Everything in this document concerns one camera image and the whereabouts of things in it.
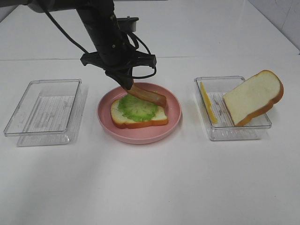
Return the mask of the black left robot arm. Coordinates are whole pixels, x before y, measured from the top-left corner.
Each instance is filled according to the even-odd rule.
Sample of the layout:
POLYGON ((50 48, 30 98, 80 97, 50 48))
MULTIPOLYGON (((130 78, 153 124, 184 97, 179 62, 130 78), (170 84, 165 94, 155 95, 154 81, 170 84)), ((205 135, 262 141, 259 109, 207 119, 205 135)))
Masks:
POLYGON ((135 76, 133 68, 148 66, 156 69, 156 56, 150 50, 139 51, 146 46, 135 34, 137 17, 117 18, 111 0, 2 0, 0 6, 26 5, 33 11, 45 13, 63 35, 84 54, 83 65, 100 67, 123 89, 132 90, 135 76), (88 52, 73 40, 50 14, 54 11, 75 9, 91 38, 96 52, 88 52))

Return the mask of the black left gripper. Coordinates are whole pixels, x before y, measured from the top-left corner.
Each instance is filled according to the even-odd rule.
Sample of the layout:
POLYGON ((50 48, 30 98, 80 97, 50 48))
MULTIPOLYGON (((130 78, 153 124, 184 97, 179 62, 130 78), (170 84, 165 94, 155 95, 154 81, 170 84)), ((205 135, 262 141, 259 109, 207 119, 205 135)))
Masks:
POLYGON ((99 48, 96 52, 85 53, 80 58, 83 65, 92 64, 105 70, 105 74, 115 80, 123 89, 133 86, 132 67, 157 64, 154 54, 144 53, 134 48, 99 48))

